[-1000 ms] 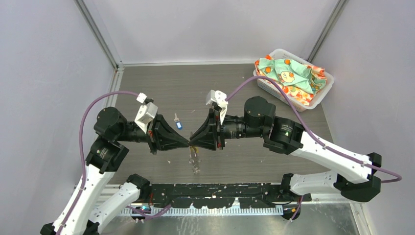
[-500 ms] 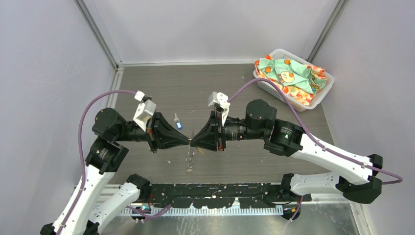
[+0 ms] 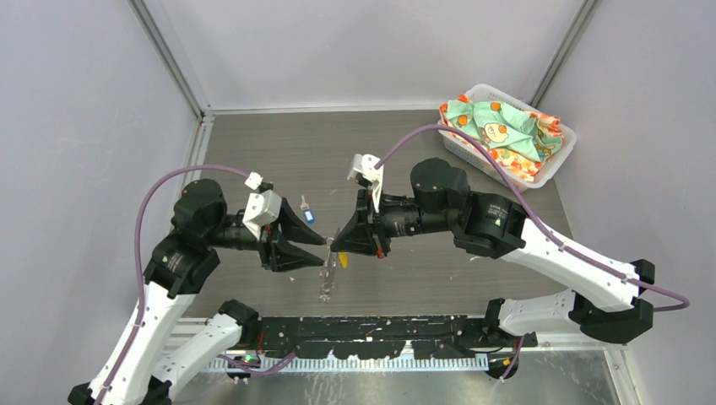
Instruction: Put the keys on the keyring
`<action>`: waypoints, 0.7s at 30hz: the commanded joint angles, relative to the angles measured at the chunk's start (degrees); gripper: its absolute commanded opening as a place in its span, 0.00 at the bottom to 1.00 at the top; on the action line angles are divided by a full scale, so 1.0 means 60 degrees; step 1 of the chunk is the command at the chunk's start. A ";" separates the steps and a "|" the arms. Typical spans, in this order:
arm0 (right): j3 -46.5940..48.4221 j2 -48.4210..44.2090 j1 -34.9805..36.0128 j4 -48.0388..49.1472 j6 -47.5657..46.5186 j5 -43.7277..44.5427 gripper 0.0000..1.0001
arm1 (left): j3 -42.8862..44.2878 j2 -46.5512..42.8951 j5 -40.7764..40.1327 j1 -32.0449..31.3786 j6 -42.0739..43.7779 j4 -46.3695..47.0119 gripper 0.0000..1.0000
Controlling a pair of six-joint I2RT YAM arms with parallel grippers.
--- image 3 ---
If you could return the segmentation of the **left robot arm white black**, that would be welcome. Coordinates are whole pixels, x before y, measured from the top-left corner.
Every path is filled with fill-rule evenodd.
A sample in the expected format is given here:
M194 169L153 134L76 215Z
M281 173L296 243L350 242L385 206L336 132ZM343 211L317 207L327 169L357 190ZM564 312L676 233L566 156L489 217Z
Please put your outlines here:
M170 404L187 383L228 348L251 348L259 315L237 300L226 301L209 324L172 354L169 337L219 266L219 249L255 251L276 273L320 267L304 250L326 240L293 212L286 199L262 184L244 209L229 214L217 181L187 184L174 207L171 232L154 248L144 269L144 295L107 360L90 382L75 386L72 404Z

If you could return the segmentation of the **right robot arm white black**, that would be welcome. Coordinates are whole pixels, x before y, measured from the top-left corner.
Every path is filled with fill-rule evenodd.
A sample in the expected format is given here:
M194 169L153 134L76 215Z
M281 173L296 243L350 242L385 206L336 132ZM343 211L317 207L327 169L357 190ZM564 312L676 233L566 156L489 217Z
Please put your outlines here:
M557 233L539 227L525 208L494 193L474 192L466 173L439 158L426 159L410 172L412 195L376 195L357 170L361 185L355 212L335 236L333 252L385 257L392 239L448 232L470 255L515 263L564 286L527 300L493 299L482 323L483 338L503 346L533 332L581 332L605 343L625 344L650 330L654 307L642 292L654 282L654 264L640 259L618 262L585 251L581 257L555 243Z

